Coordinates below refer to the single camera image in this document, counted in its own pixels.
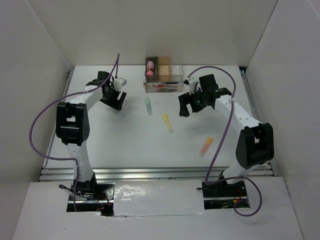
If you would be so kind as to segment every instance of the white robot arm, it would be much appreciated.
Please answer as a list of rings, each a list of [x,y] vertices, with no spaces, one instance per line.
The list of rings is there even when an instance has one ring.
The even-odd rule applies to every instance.
[[[234,99],[226,88],[219,88],[213,74],[198,79],[188,78],[185,84],[189,92],[179,96],[180,113],[188,117],[187,105],[190,104],[193,113],[207,106],[219,111],[226,119],[230,117],[233,101],[234,110],[231,126],[239,135],[235,150],[234,162],[220,175],[220,178],[245,177],[260,164],[274,157],[273,128],[269,123],[262,124],[247,113]],[[228,185],[236,184],[241,179],[229,179]]]
[[[108,75],[108,72],[99,71],[97,79],[86,85],[83,94],[75,97],[70,102],[60,102],[57,105],[56,135],[65,144],[70,157],[78,160],[79,177],[77,190],[83,193],[94,193],[95,185],[97,184],[87,152],[87,139],[90,134],[88,111],[98,101],[120,111],[126,97],[126,93],[123,92],[118,99],[121,88],[127,83],[123,78],[116,78],[112,83],[107,82],[105,86],[95,91],[90,91],[99,86]],[[76,179],[77,166],[73,161],[72,167],[74,179]]]

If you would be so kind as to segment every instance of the white table surface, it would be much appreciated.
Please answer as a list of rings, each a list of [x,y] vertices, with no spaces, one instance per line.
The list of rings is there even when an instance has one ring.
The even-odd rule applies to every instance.
[[[185,77],[199,66],[183,66]],[[235,79],[235,99],[249,113],[249,100],[238,66],[219,66]],[[83,91],[86,83],[97,78],[98,71],[110,71],[112,66],[76,66],[68,93]],[[143,65],[121,65],[118,76],[127,80],[122,89],[127,93],[122,111],[115,113],[109,106],[97,102],[89,111],[90,136],[87,150],[93,168],[164,168],[164,167],[207,167],[218,147],[227,120],[211,107],[189,117],[179,116],[179,93],[146,93]],[[214,74],[220,88],[231,92],[231,79],[223,72],[206,68],[194,74],[201,77]],[[152,116],[148,116],[145,97],[149,97]],[[169,133],[162,114],[167,114],[174,132]],[[208,137],[213,143],[204,155],[198,152]],[[215,167],[228,167],[235,159],[238,142],[237,133],[230,128]],[[51,156],[69,157],[61,139],[54,137]],[[71,168],[66,161],[49,160],[50,169]]]
[[[61,182],[32,182],[13,240],[302,240],[283,178],[252,177],[252,180],[263,198],[260,212],[252,217],[238,216],[233,209],[212,209],[200,215],[145,217],[66,212],[69,193],[58,188]],[[258,205],[258,194],[249,182],[246,189],[253,209],[239,211],[249,214]]]

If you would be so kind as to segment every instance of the clear plastic container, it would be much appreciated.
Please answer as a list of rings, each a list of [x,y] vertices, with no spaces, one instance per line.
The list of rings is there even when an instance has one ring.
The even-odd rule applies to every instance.
[[[144,75],[147,93],[178,93],[183,90],[181,57],[146,57]]]

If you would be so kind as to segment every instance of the white wall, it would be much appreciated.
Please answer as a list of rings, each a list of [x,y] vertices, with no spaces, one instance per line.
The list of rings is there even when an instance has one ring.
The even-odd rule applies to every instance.
[[[23,0],[0,1],[0,236],[12,239],[29,182],[43,159],[28,143],[36,114],[61,96],[68,71]],[[54,108],[40,119],[34,142],[46,152]]]
[[[319,239],[319,10],[318,0],[279,0],[247,69],[306,240]]]
[[[29,0],[71,65],[247,66],[277,0]]]

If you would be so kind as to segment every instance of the red wire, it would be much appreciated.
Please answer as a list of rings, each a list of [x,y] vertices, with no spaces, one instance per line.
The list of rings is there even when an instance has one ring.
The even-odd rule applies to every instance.
[[[241,192],[239,189],[236,189],[236,190],[240,193],[240,195],[241,195],[241,196],[240,196],[240,199],[242,199],[242,196],[243,196],[243,195],[242,195],[242,192]]]
[[[96,202],[96,207],[97,207],[97,209],[99,209],[99,193],[98,193],[98,201]]]
[[[108,205],[110,205],[110,202],[109,202],[107,194],[105,195],[105,198],[106,198],[106,201],[108,202]]]

